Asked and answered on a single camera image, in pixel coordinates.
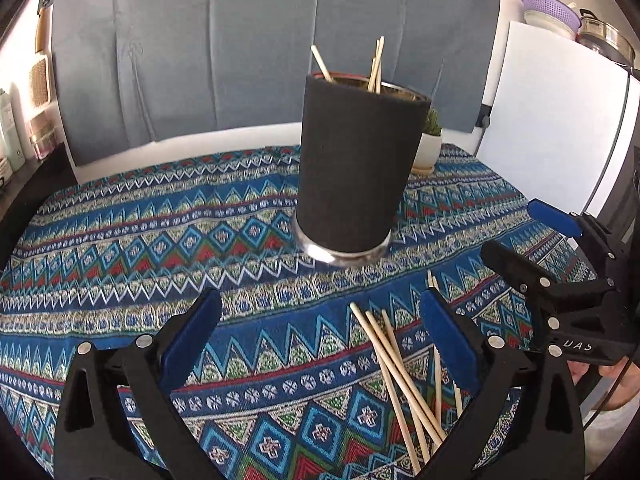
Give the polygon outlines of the right hand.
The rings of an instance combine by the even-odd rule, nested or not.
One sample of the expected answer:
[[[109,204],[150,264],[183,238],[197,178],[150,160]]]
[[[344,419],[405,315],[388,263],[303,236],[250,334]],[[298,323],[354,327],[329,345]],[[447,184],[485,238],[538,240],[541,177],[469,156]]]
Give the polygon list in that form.
[[[615,365],[595,367],[587,363],[568,361],[576,390],[582,399],[582,414],[590,411],[616,410],[639,393],[639,367],[623,358]]]

